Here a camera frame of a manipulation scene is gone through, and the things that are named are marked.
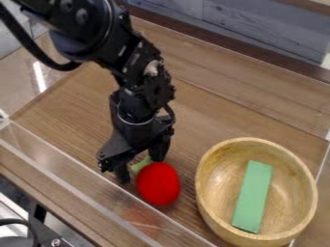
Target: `black robotic arm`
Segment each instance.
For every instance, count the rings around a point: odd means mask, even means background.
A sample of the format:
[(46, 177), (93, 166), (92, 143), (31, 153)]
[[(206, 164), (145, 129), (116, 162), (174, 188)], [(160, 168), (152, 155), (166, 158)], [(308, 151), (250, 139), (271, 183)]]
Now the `black robotic arm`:
[[(97, 160), (101, 171), (116, 172), (120, 181), (126, 183), (129, 162), (145, 150), (156, 161), (165, 160), (174, 134), (176, 116), (168, 104), (174, 99), (176, 88), (161, 51), (133, 30), (129, 11), (114, 0), (15, 2), (31, 18), (50, 27), (55, 47), (73, 61), (71, 68), (94, 61), (117, 78), (120, 90), (110, 96), (114, 133)], [(10, 12), (0, 7), (2, 20), (25, 42)], [(161, 109), (168, 112), (165, 116), (158, 116)]]

